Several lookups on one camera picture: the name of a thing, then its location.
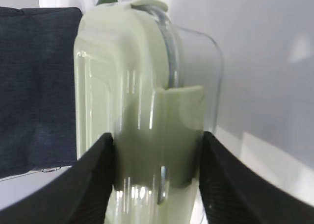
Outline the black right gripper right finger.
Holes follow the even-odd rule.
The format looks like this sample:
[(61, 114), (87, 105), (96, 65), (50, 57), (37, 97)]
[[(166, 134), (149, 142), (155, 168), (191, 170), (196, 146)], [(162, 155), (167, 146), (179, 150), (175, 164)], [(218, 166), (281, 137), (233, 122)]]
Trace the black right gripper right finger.
[(312, 224), (314, 208), (240, 162), (208, 131), (202, 139), (200, 194), (210, 224)]

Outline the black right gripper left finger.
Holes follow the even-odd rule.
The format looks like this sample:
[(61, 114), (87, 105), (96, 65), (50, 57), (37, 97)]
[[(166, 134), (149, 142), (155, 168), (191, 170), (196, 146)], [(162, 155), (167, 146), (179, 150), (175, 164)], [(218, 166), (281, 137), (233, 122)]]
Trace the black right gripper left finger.
[(102, 224), (113, 185), (113, 139), (103, 134), (58, 178), (0, 212), (2, 224)]

